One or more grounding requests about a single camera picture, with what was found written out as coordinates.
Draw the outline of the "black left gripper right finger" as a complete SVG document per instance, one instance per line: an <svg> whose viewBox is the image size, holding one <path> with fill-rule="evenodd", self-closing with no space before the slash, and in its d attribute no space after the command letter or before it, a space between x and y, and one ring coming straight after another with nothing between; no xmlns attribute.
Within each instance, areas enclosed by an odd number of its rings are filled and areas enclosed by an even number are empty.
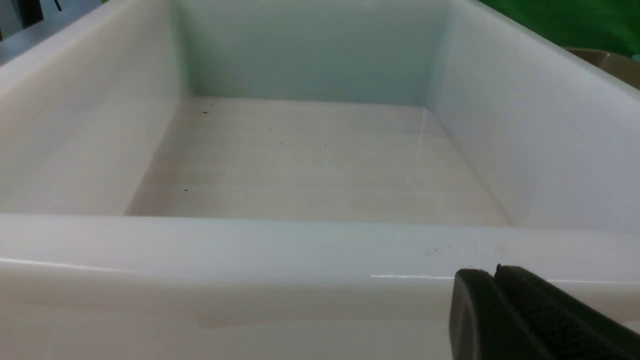
<svg viewBox="0 0 640 360"><path fill-rule="evenodd" d="M533 272L498 265L494 280L558 360L638 360L638 333L585 305Z"/></svg>

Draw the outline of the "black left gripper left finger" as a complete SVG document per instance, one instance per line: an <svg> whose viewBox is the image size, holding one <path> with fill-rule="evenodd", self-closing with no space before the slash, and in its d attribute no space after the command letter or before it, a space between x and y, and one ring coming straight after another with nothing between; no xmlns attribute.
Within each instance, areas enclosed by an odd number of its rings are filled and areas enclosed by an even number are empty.
<svg viewBox="0 0 640 360"><path fill-rule="evenodd" d="M449 314L454 360L549 360L550 352L480 269L455 273Z"/></svg>

